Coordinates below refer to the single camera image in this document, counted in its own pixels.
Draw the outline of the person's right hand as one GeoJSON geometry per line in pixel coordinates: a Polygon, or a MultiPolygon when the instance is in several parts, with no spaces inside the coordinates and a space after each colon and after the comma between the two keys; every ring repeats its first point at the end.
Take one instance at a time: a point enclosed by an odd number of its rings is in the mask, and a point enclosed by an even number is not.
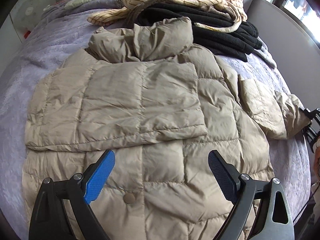
{"type": "Polygon", "coordinates": [[[319,180],[320,137],[318,137],[312,149],[314,152],[313,171],[319,180]]]}

